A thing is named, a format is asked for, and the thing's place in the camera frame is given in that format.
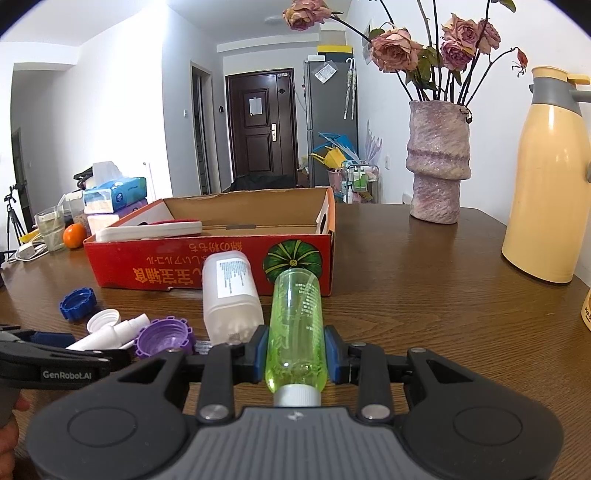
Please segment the white wall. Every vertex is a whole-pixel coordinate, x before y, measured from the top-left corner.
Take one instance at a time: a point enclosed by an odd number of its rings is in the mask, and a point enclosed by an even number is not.
[[[216,44],[203,35],[195,26],[173,10],[167,10],[167,33],[162,56],[162,89],[164,100],[164,126],[170,179],[175,196],[200,194],[197,171],[193,125],[193,96],[191,91],[191,63],[211,75],[213,106],[208,106],[207,117],[215,123],[216,142],[207,143],[210,161],[217,157],[220,188],[232,183],[228,151],[225,114],[219,112],[224,103],[224,78],[222,58],[217,54]]]
[[[415,2],[385,0],[400,27],[408,27],[413,39],[426,43],[427,37]],[[423,2],[427,16],[433,18],[429,2]],[[462,18],[478,21],[484,16],[485,0],[438,0],[439,20],[445,23],[450,12]],[[549,64],[573,73],[591,73],[591,38],[554,5],[546,0],[517,3],[513,14],[501,4],[491,5],[491,22],[502,37],[503,52],[520,47],[529,57],[530,66]],[[377,2],[352,2],[348,21],[359,30],[381,25],[387,20]],[[400,203],[403,193],[413,192],[413,174],[406,170],[406,145],[409,139],[408,97],[393,74],[381,73],[373,64],[365,65],[357,35],[348,33],[348,43],[354,46],[358,60],[360,145],[365,145],[365,124],[369,119],[375,135],[384,139],[380,168],[384,181],[384,203]],[[522,126],[530,108],[531,71],[515,78],[511,66],[515,57],[500,60],[478,91],[470,109],[472,178],[462,182],[461,203],[480,209],[497,220],[507,223],[517,166],[517,146]],[[481,62],[480,69],[486,62]],[[583,107],[591,127],[591,108]],[[384,158],[389,155],[391,168],[386,170]],[[591,228],[588,228],[577,275],[591,284]]]
[[[15,66],[38,63],[42,64],[44,68],[55,69],[59,65],[67,67],[76,64],[77,57],[77,49],[73,47],[0,42],[0,192],[5,192],[1,194],[2,198],[8,194],[8,187],[15,182],[10,124],[12,73]],[[15,210],[20,215],[18,203]],[[5,218],[3,215],[0,216],[0,231],[2,232],[6,231]],[[6,248],[5,243],[6,237],[0,236],[0,249]]]
[[[32,215],[55,205],[64,192],[76,188],[72,175],[57,161],[61,132],[52,122],[56,106],[51,89],[62,74],[34,72],[32,78],[12,91],[12,131],[21,129],[22,159]]]
[[[41,75],[19,89],[14,129],[21,127],[34,211],[55,205],[62,193],[76,187],[72,175],[105,160],[128,176],[151,178],[156,197],[171,196],[162,104],[162,8],[148,8],[104,31],[80,47],[76,66]],[[10,44],[0,43],[0,48],[4,45]]]
[[[276,45],[261,47],[255,51],[226,55],[223,58],[223,73],[225,76],[238,73],[261,72],[264,70],[294,69],[294,83],[297,99],[295,115],[297,120],[298,162],[302,155],[308,153],[306,126],[306,99],[304,97],[304,61],[308,55],[316,55],[315,44],[305,47],[297,44],[294,47]]]

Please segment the yellow bottle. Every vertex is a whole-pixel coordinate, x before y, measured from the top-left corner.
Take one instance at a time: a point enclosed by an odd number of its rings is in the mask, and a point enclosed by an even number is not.
[[[503,255],[542,280],[574,275],[591,206],[591,144],[579,102],[591,102],[585,75],[533,69],[534,99],[519,144],[517,181]]]

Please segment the human hand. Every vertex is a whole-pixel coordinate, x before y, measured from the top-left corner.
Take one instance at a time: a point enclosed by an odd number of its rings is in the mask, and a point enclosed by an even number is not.
[[[22,396],[18,398],[14,408],[27,411],[30,403]],[[0,480],[12,480],[14,470],[14,449],[18,444],[18,425],[14,415],[8,424],[0,429]]]

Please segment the bottle label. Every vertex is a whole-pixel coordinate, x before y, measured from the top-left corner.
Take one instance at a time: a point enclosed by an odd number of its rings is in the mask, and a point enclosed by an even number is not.
[[[256,295],[256,287],[248,263],[242,258],[218,260],[217,297],[225,299],[235,295]]]

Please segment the brown door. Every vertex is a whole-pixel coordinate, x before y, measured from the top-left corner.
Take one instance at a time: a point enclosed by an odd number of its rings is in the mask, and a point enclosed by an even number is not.
[[[296,186],[293,70],[227,78],[234,175],[288,176]]]

